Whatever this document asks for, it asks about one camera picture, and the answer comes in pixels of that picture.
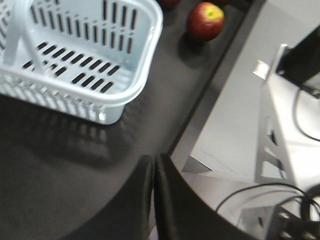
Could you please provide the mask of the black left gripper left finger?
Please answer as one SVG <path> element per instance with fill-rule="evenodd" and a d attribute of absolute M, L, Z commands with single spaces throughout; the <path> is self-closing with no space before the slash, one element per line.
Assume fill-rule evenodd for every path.
<path fill-rule="evenodd" d="M 71 201 L 78 216 L 62 240 L 147 240 L 154 159 L 142 155 L 125 171 L 112 169 L 97 186 L 81 186 Z"/>

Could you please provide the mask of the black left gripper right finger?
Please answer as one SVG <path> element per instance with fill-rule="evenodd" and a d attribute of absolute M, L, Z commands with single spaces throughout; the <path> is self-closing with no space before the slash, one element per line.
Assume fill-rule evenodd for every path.
<path fill-rule="evenodd" d="M 164 153 L 155 157 L 154 209 L 160 240 L 252 239 L 211 209 Z"/>

